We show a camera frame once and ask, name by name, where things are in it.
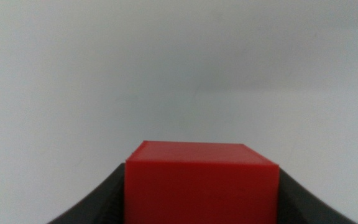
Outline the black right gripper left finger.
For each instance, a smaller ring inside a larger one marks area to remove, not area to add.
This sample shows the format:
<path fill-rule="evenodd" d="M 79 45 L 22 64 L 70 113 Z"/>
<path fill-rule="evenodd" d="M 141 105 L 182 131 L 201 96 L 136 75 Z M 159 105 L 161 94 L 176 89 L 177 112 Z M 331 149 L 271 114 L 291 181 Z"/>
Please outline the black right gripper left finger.
<path fill-rule="evenodd" d="M 49 224 L 123 224 L 124 171 L 122 163 L 91 193 Z"/>

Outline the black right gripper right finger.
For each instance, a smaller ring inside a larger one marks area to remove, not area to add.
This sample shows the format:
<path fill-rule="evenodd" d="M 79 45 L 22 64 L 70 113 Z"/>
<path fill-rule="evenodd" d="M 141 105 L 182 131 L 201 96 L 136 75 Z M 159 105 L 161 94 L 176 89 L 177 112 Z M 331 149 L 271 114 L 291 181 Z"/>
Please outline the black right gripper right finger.
<path fill-rule="evenodd" d="M 280 169 L 277 223 L 356 224 L 305 189 L 283 169 Z"/>

